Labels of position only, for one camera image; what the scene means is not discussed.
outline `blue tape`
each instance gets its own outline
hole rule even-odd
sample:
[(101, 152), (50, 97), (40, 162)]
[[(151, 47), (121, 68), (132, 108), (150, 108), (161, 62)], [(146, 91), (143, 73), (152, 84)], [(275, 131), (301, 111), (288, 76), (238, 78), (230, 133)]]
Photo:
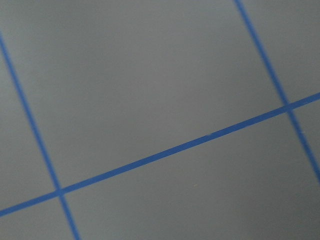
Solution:
[[(243, 21), (250, 33), (250, 36), (255, 44), (255, 47), (257, 48), (259, 54), (260, 54), (260, 57), (264, 63), (264, 66), (267, 70), (267, 72), (269, 73), (269, 76), (272, 80), (272, 83), (283, 103), (283, 105), (285, 106), (289, 106), (289, 101), (288, 101), (288, 98), (286, 96), (286, 93), (284, 91), (284, 88), (282, 87), (280, 81), (279, 81), (279, 78), (276, 74), (276, 71), (274, 70), (272, 64), (271, 64), (271, 61), (267, 55), (267, 52), (265, 51), (264, 49), (264, 46), (259, 38), (259, 35), (257, 34), (255, 28), (254, 28), (254, 25), (252, 24), (250, 18), (249, 18), (249, 15), (245, 9), (245, 6), (243, 5), (242, 1), (241, 0), (233, 0), (240, 15), (242, 16), (243, 18)], [(317, 178), (317, 181), (318, 183), (320, 184), (320, 168), (319, 168), (319, 165), (318, 165), (318, 162), (316, 160), (316, 157), (313, 153), (313, 151), (311, 150), (311, 147), (307, 141), (307, 138), (305, 137), (305, 135), (303, 134), (303, 131), (302, 131), (302, 128), (299, 124), (299, 121), (293, 111), (293, 109), (291, 107), (288, 107), (287, 109), (287, 114), (290, 118), (290, 121), (291, 121), (291, 124), (295, 130), (295, 133), (297, 135), (297, 137), (299, 138), (299, 141), (304, 149), (304, 152), (305, 154), (307, 155), (308, 159), (309, 159), (309, 162), (312, 166), (312, 169), (315, 173), (315, 176)]]
[[(22, 85), (20, 84), (20, 81), (19, 81), (19, 78), (18, 78), (18, 75), (15, 71), (15, 68), (14, 68), (14, 65), (11, 61), (11, 58), (9, 56), (9, 52), (7, 50), (7, 47), (5, 45), (5, 42), (3, 40), (3, 37), (2, 37), (2, 34), (0, 33), (0, 48), (1, 48), (1, 51), (2, 51), (2, 55), (4, 57), (4, 61), (6, 63), (6, 66), (8, 68), (8, 71), (10, 73), (10, 76), (11, 76), (11, 79), (12, 79), (12, 82), (13, 82), (13, 85), (16, 89), (16, 92), (18, 94), (18, 97), (20, 99), (20, 102), (22, 104), (22, 107), (24, 109), (24, 112), (25, 112), (25, 115), (27, 117), (27, 120), (29, 122), (29, 125), (31, 127), (31, 130), (33, 132), (33, 135), (35, 137), (35, 140), (37, 142), (37, 145), (40, 149), (40, 152), (42, 154), (42, 157), (43, 157), (43, 160), (45, 162), (45, 165), (47, 167), (47, 170), (50, 174), (50, 177), (51, 177), (51, 180), (54, 184), (54, 187), (55, 189), (60, 193), (61, 192), (61, 186), (60, 186), (60, 183), (59, 183), (59, 180), (57, 178), (57, 175), (56, 175), (56, 172), (55, 172), (55, 169), (54, 169), (54, 166), (51, 162), (51, 159), (49, 157), (49, 154), (47, 152), (47, 149), (45, 147), (45, 143), (40, 135), (40, 131), (38, 129), (38, 126), (36, 124), (36, 120), (31, 112), (31, 108), (28, 104), (28, 101), (27, 101), (27, 97), (23, 91), (23, 88), (22, 88)], [(68, 223), (69, 223), (69, 226), (70, 226), (70, 229), (73, 233), (73, 236), (74, 236), (74, 239), (76, 240), (80, 240), (80, 235), (79, 235), (79, 232), (77, 230), (77, 227), (76, 227), (76, 224), (75, 224), (75, 221), (73, 220), (73, 217), (72, 217), (72, 214), (70, 212), (70, 209), (68, 208), (67, 206), (67, 203), (66, 203), (66, 200), (63, 196), (63, 194), (59, 194), (59, 200), (60, 200), (60, 203), (61, 203), (61, 206), (63, 208), (63, 211), (64, 211), (64, 214), (68, 220)]]
[[(296, 109), (296, 108), (300, 108), (300, 107), (302, 107), (304, 105), (310, 104), (310, 103), (318, 101), (318, 100), (320, 100), (320, 92), (316, 93), (314, 95), (308, 96), (306, 98), (303, 98), (301, 100), (295, 101), (295, 102), (291, 103), (288, 107), (290, 107), (292, 109)], [(250, 118), (248, 120), (239, 122), (239, 123), (234, 124), (232, 126), (229, 126), (229, 127), (224, 128), (224, 129), (221, 129), (219, 131), (216, 131), (216, 132), (214, 132), (214, 133), (212, 133), (210, 135), (206, 135), (206, 136), (197, 138), (195, 140), (186, 142), (186, 143), (181, 144), (179, 146), (170, 148), (168, 150), (165, 150), (165, 151), (162, 151), (162, 152), (157, 153), (155, 155), (152, 155), (152, 156), (146, 157), (144, 159), (135, 161), (133, 163), (127, 164), (127, 165), (119, 167), (117, 169), (108, 171), (108, 172), (100, 174), (98, 176), (94, 176), (94, 177), (91, 177), (91, 178), (89, 178), (87, 180), (80, 181), (78, 183), (72, 184), (70, 186), (67, 186), (67, 187), (63, 188), (61, 191), (64, 194), (76, 191), (78, 189), (87, 187), (87, 186), (92, 185), (94, 183), (106, 180), (106, 179), (111, 178), (113, 176), (119, 175), (121, 173), (125, 173), (127, 171), (133, 170), (133, 169), (138, 168), (140, 166), (146, 165), (148, 163), (152, 163), (152, 162), (154, 162), (156, 160), (159, 160), (161, 158), (165, 158), (165, 157), (170, 156), (172, 154), (181, 152), (181, 151), (186, 150), (188, 148), (195, 147), (195, 146), (197, 146), (197, 145), (199, 145), (201, 143), (205, 143), (205, 142), (211, 141), (213, 139), (216, 139), (216, 138), (222, 137), (224, 135), (236, 132), (238, 130), (244, 129), (244, 128), (249, 127), (251, 125), (263, 122), (263, 121), (268, 120), (270, 118), (273, 118), (273, 117), (276, 117), (276, 116), (281, 115), (283, 113), (286, 113), (286, 111), (287, 111), (287, 107), (286, 106), (274, 109), (272, 111), (266, 112), (266, 113), (261, 114), (259, 116)], [(58, 192), (54, 191), (54, 192), (45, 194), (43, 196), (36, 197), (36, 198), (31, 199), (29, 201), (25, 201), (23, 203), (20, 203), (20, 204), (5, 208), (3, 210), (0, 210), (0, 217), (8, 215), (8, 214), (11, 214), (11, 213), (14, 213), (16, 211), (19, 211), (19, 210), (22, 210), (22, 209), (25, 209), (25, 208), (28, 208), (28, 207), (31, 207), (33, 205), (42, 203), (44, 201), (50, 200), (50, 199), (58, 197), (58, 196), (59, 196)]]

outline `gray background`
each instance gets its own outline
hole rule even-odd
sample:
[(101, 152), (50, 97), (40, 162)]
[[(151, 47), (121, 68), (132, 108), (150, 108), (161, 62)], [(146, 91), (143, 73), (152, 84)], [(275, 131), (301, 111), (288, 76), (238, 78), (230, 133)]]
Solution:
[[(320, 92), (320, 3), (245, 0), (288, 98)], [(63, 187), (281, 107), (231, 0), (0, 0)], [(0, 60), (0, 209), (54, 187)], [(320, 102), (295, 112), (320, 159)], [(318, 240), (320, 188), (283, 114), (66, 195), (87, 240)], [(0, 239), (73, 239), (57, 199)]]

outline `gray surface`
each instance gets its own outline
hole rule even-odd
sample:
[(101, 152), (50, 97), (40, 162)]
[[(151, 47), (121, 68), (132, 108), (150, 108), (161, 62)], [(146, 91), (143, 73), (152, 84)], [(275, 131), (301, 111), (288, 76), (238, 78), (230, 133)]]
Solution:
[[(290, 100), (319, 92), (320, 4), (244, 2)], [(1, 3), (1, 32), (63, 186), (281, 106), (231, 0)], [(2, 60), (0, 70), (3, 209), (53, 187)], [(319, 104), (296, 110), (318, 159)], [(83, 239), (315, 240), (319, 194), (282, 115), (67, 199)], [(0, 234), (68, 239), (54, 202), (0, 218)]]

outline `blue grid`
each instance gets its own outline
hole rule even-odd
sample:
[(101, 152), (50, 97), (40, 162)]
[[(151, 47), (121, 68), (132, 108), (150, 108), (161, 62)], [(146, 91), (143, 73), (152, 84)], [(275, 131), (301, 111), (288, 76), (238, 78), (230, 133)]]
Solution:
[(309, 160), (311, 166), (312, 166), (314, 174), (315, 174), (318, 182), (320, 183), (319, 165), (318, 165), (317, 160), (312, 152), (312, 149), (307, 141), (307, 138), (303, 134), (303, 131), (302, 131), (302, 128), (299, 124), (299, 121), (294, 113), (294, 109), (300, 108), (304, 105), (307, 105), (309, 103), (320, 100), (320, 92), (316, 93), (314, 95), (305, 97), (301, 100), (292, 102), (292, 103), (289, 102), (287, 95), (281, 85), (281, 82), (279, 81), (278, 76), (277, 76), (277, 74), (271, 64), (271, 61), (267, 55), (267, 52), (265, 51), (264, 46), (263, 46), (254, 26), (249, 18), (249, 15), (245, 9), (244, 4), (242, 3), (241, 0), (233, 0), (233, 1), (234, 1), (234, 4), (235, 4), (237, 10), (240, 13), (242, 19), (243, 19), (243, 21), (244, 21), (244, 24), (247, 27), (247, 30), (252, 38), (252, 41), (253, 41), (255, 47), (257, 48), (257, 51), (258, 51), (258, 53), (264, 63), (264, 66), (265, 66), (265, 68), (266, 68), (266, 70), (272, 80), (274, 87), (276, 88), (277, 94), (278, 94), (279, 98), (281, 99), (283, 106), (279, 107), (277, 109), (271, 110), (269, 112), (266, 112), (264, 114), (252, 117), (252, 118), (247, 119), (245, 121), (239, 122), (237, 124), (231, 125), (231, 126), (226, 127), (224, 129), (218, 130), (218, 131), (213, 132), (211, 134), (199, 137), (197, 139), (188, 141), (186, 143), (180, 144), (178, 146), (172, 147), (170, 149), (167, 149), (162, 152), (156, 153), (154, 155), (148, 156), (146, 158), (140, 159), (138, 161), (121, 166), (121, 167), (116, 168), (114, 170), (111, 170), (111, 171), (105, 172), (103, 174), (100, 174), (100, 175), (88, 178), (86, 180), (80, 181), (78, 183), (69, 185), (64, 188), (61, 188), (61, 184), (58, 180), (56, 171), (54, 169), (51, 158), (50, 158), (48, 151), (46, 149), (45, 143), (41, 137), (40, 131), (39, 131), (38, 126), (36, 124), (36, 120), (32, 114), (32, 111), (31, 111), (31, 108), (28, 104), (26, 95), (23, 91), (23, 88), (20, 84), (19, 78), (16, 74), (14, 65), (11, 61), (11, 58), (10, 58), (9, 52), (6, 48), (6, 45), (4, 43), (3, 37), (0, 34), (0, 48), (2, 51), (4, 61), (6, 63), (8, 71), (10, 73), (13, 85), (17, 91), (18, 97), (20, 99), (23, 110), (24, 110), (25, 115), (27, 117), (27, 120), (29, 122), (30, 128), (33, 132), (33, 135), (35, 137), (37, 145), (38, 145), (40, 152), (42, 154), (43, 160), (46, 164), (46, 167), (49, 172), (52, 183), (55, 187), (55, 191), (53, 191), (53, 192), (44, 194), (42, 196), (30, 199), (30, 200), (25, 201), (23, 203), (20, 203), (20, 204), (17, 204), (17, 205), (0, 210), (0, 217), (3, 217), (5, 215), (17, 212), (19, 210), (22, 210), (22, 209), (25, 209), (25, 208), (28, 208), (28, 207), (31, 207), (31, 206), (34, 206), (37, 204), (40, 204), (42, 202), (48, 201), (53, 198), (59, 198), (61, 207), (62, 207), (63, 212), (65, 214), (65, 217), (68, 221), (68, 224), (69, 224), (70, 230), (73, 234), (73, 237), (75, 240), (80, 240), (81, 237), (80, 237), (79, 231), (77, 229), (77, 225), (73, 219), (70, 208), (68, 206), (68, 203), (66, 201), (65, 194), (76, 191), (76, 190), (84, 188), (84, 187), (87, 187), (87, 186), (95, 184), (97, 182), (109, 179), (109, 178), (114, 177), (116, 175), (120, 175), (120, 174), (125, 173), (127, 171), (139, 168), (143, 165), (146, 165), (146, 164), (152, 163), (154, 161), (163, 159), (165, 157), (168, 157), (170, 155), (179, 153), (179, 152), (187, 150), (189, 148), (198, 146), (198, 145), (206, 143), (208, 141), (220, 138), (222, 136), (228, 135), (228, 134), (236, 132), (240, 129), (243, 129), (243, 128), (249, 127), (251, 125), (260, 123), (262, 121), (268, 120), (270, 118), (273, 118), (273, 117), (281, 115), (281, 114), (288, 114), (288, 117), (291, 121), (291, 124), (295, 130), (295, 133), (296, 133), (296, 135), (297, 135), (297, 137), (298, 137), (298, 139), (304, 149), (306, 156), (308, 157), (308, 160)]

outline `blue line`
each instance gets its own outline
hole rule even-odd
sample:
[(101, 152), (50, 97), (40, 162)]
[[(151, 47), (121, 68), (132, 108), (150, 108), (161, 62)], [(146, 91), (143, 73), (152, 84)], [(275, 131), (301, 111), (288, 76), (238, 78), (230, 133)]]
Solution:
[[(295, 101), (295, 102), (291, 103), (289, 105), (289, 107), (291, 107), (292, 109), (296, 109), (296, 108), (300, 108), (300, 107), (302, 107), (304, 105), (310, 104), (310, 103), (318, 101), (318, 100), (320, 100), (320, 92), (316, 93), (314, 95), (308, 96), (306, 98), (303, 98), (301, 100)], [(236, 131), (238, 131), (240, 129), (244, 129), (244, 128), (248, 127), (248, 126), (251, 126), (251, 125), (263, 122), (265, 120), (268, 120), (270, 118), (276, 117), (278, 115), (281, 115), (281, 114), (285, 113), (286, 111), (287, 111), (287, 108), (285, 106), (283, 106), (283, 107), (274, 109), (272, 111), (266, 112), (264, 114), (261, 114), (259, 116), (250, 118), (248, 120), (239, 122), (239, 123), (234, 124), (232, 126), (226, 127), (226, 128), (221, 129), (219, 131), (216, 131), (216, 132), (210, 134), (211, 137), (204, 136), (203, 138), (206, 138), (206, 141), (210, 141), (210, 140), (213, 140), (215, 138), (219, 138), (219, 137), (222, 137), (224, 135), (236, 132)], [(195, 147), (197, 144), (199, 145), (201, 143), (200, 143), (200, 141), (197, 141), (197, 139), (195, 139), (195, 140), (190, 141), (189, 145), (186, 145), (186, 147), (192, 148), (192, 147)], [(148, 163), (154, 162), (155, 160), (157, 160), (155, 156), (161, 155), (161, 153), (162, 153), (162, 157), (163, 158), (167, 157), (169, 155), (172, 155), (174, 153), (178, 153), (180, 151), (176, 151), (176, 152), (174, 151), (174, 149), (176, 149), (176, 150), (179, 149), (177, 147), (173, 147), (173, 148), (170, 148), (170, 149), (165, 150), (163, 152), (160, 152), (158, 154), (155, 154), (153, 156), (144, 158), (144, 161), (142, 161), (143, 159), (142, 160), (138, 160), (136, 162), (127, 164), (125, 166), (119, 167), (119, 168), (114, 169), (112, 171), (108, 171), (108, 172), (100, 174), (98, 176), (95, 176), (95, 177), (89, 178), (87, 180), (84, 180), (84, 181), (75, 183), (73, 185), (67, 186), (67, 187), (63, 188), (61, 191), (64, 194), (70, 193), (70, 192), (73, 192), (75, 190), (87, 187), (87, 186), (89, 186), (91, 184), (94, 184), (94, 183), (103, 181), (105, 179), (111, 178), (113, 176), (119, 175), (121, 173), (125, 173), (127, 171), (133, 170), (133, 169), (135, 169), (137, 167), (140, 167), (140, 166), (146, 165)], [(25, 209), (25, 208), (28, 208), (28, 207), (31, 207), (33, 205), (42, 203), (44, 201), (50, 200), (50, 199), (58, 197), (58, 196), (59, 196), (59, 194), (57, 193), (57, 191), (54, 191), (54, 192), (45, 194), (43, 196), (36, 197), (36, 198), (31, 199), (29, 201), (25, 201), (23, 203), (20, 203), (20, 204), (5, 208), (3, 210), (0, 210), (0, 217), (8, 215), (8, 214), (11, 214), (11, 213), (14, 213), (16, 211), (19, 211), (19, 210), (22, 210), (22, 209)]]
[(60, 203), (62, 205), (62, 208), (64, 210), (64, 213), (65, 213), (65, 216), (68, 220), (68, 223), (69, 223), (69, 226), (70, 226), (70, 229), (73, 233), (73, 236), (76, 240), (80, 240), (80, 235), (79, 235), (79, 232), (77, 230), (77, 227), (76, 227), (76, 224), (72, 218), (72, 214), (70, 212), (70, 209), (68, 208), (67, 204), (66, 204), (66, 200), (61, 192), (61, 186), (60, 186), (60, 183), (59, 183), (59, 180), (57, 178), (57, 175), (56, 175), (56, 172), (55, 172), (55, 169), (54, 169), (54, 166), (51, 162), (51, 159), (49, 157), (49, 154), (47, 152), (47, 149), (45, 147), (45, 143), (40, 135), (40, 131), (38, 129), (38, 126), (36, 124), (36, 120), (31, 112), (31, 108), (28, 104), (28, 101), (27, 101), (27, 97), (23, 91), (23, 88), (22, 88), (22, 85), (20, 84), (20, 81), (19, 81), (19, 78), (18, 78), (18, 75), (16, 73), (16, 70), (14, 68), (14, 65), (11, 61), (11, 58), (9, 56), (9, 52), (7, 50), (7, 47), (5, 45), (5, 42), (3, 40), (3, 37), (2, 37), (2, 34), (0, 33), (0, 48), (1, 48), (1, 51), (2, 51), (2, 54), (3, 54), (3, 57), (4, 57), (4, 60), (6, 62), (6, 66), (9, 70), (9, 73), (10, 73), (10, 76), (11, 76), (11, 79), (13, 81), (13, 84), (14, 84), (14, 87), (17, 91), (17, 94), (18, 94), (18, 97), (20, 99), (20, 102), (22, 104), (22, 107), (24, 109), (24, 112), (25, 112), (25, 115), (28, 119), (28, 122), (29, 122), (29, 125), (31, 127), (31, 130), (33, 132), (33, 135), (35, 137), (35, 140), (37, 142), (37, 145), (40, 149), (40, 152), (42, 154), (42, 157), (44, 159), (44, 162), (46, 164), (46, 167), (47, 167), (47, 170), (50, 174), (50, 177), (51, 177), (51, 180), (54, 184), (54, 187), (55, 189), (59, 192), (59, 199), (60, 199)]
[(289, 101), (288, 101), (288, 98), (286, 96), (286, 93), (279, 81), (279, 78), (276, 74), (276, 71), (274, 70), (272, 64), (271, 64), (271, 61), (267, 55), (267, 52), (265, 51), (264, 47), (263, 47), (263, 44), (261, 42), (261, 40), (259, 39), (259, 36), (254, 28), (254, 25), (253, 23), (251, 22), (250, 18), (249, 18), (249, 15), (245, 9), (245, 6), (243, 5), (242, 1), (241, 0), (233, 0), (238, 11), (240, 12), (240, 15), (242, 16), (243, 18), (243, 21), (251, 35), (251, 38), (260, 54), (260, 57), (265, 65), (265, 68), (266, 70), (268, 71), (269, 75), (270, 75), (270, 78), (273, 82), (273, 85), (275, 86), (276, 88), (276, 91), (283, 103), (284, 106), (287, 106), (287, 114), (290, 118), (290, 121), (291, 121), (291, 124), (295, 130), (295, 133), (297, 134), (297, 137), (299, 138), (300, 140), (300, 143), (305, 151), (305, 154), (307, 155), (308, 159), (309, 159), (309, 162), (312, 166), (312, 169), (315, 173), (315, 176), (320, 184), (320, 168), (319, 168), (319, 165), (317, 163), (317, 160), (316, 160), (316, 157), (313, 153), (313, 151), (311, 150), (311, 147), (307, 141), (307, 138), (305, 137), (305, 135), (303, 134), (303, 131), (302, 131), (302, 128), (299, 124), (299, 121), (293, 111), (293, 109), (291, 107), (289, 107)]

